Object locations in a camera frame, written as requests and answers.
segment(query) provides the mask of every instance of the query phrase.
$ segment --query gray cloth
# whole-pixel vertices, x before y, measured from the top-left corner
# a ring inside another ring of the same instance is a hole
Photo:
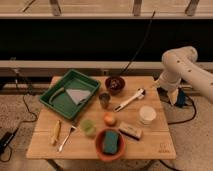
[[[88,90],[66,89],[66,92],[76,105],[82,103],[90,95]]]

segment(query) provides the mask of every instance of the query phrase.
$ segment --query green tray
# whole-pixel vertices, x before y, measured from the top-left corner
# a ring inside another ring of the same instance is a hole
[[[51,98],[51,96],[53,96],[53,94],[62,87],[64,87],[65,89],[72,88],[89,90],[90,95],[83,101],[83,103],[76,105],[69,97],[67,92],[64,91],[55,96],[52,100],[52,104],[50,104],[49,99]],[[99,87],[99,81],[72,69],[67,72],[53,87],[42,94],[39,100],[47,107],[53,109],[65,118],[73,121]]]

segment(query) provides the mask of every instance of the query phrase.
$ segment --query small cup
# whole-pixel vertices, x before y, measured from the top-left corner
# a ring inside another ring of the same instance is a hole
[[[139,114],[140,114],[140,121],[145,125],[150,124],[156,118],[157,115],[155,109],[151,106],[141,107]]]
[[[99,95],[99,100],[100,100],[101,107],[103,109],[106,109],[109,105],[110,95],[108,93],[101,93]]]

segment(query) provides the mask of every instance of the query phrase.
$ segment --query fork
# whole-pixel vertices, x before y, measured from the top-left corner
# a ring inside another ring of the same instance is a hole
[[[75,127],[75,126],[71,126],[71,128],[70,128],[70,131],[69,131],[69,134],[66,136],[66,138],[64,139],[64,141],[62,142],[62,144],[60,145],[60,147],[58,148],[58,152],[61,152],[62,151],[62,149],[63,149],[63,147],[64,147],[64,145],[65,145],[65,143],[67,142],[67,140],[68,140],[68,138],[69,138],[69,136],[71,135],[71,133],[74,131],[74,130],[76,130],[77,128]]]

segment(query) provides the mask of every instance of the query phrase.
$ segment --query white container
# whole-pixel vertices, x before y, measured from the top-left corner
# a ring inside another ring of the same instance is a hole
[[[151,106],[142,106],[139,111],[140,114],[140,121],[148,125],[156,118],[156,111]]]

